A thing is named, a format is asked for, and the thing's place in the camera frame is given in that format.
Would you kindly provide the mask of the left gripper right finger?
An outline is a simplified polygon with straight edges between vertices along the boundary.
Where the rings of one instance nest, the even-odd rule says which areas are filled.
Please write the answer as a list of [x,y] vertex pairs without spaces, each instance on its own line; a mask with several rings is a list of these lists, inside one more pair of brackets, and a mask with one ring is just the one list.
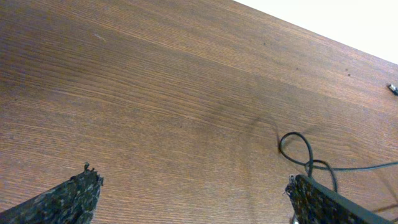
[[285,192],[299,224],[392,223],[304,175],[290,176]]

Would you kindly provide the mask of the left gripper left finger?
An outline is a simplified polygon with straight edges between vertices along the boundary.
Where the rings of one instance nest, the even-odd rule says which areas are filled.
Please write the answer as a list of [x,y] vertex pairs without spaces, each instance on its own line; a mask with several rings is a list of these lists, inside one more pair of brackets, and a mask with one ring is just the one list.
[[89,163],[85,163],[82,173],[1,212],[1,223],[91,223],[104,178],[89,166]]

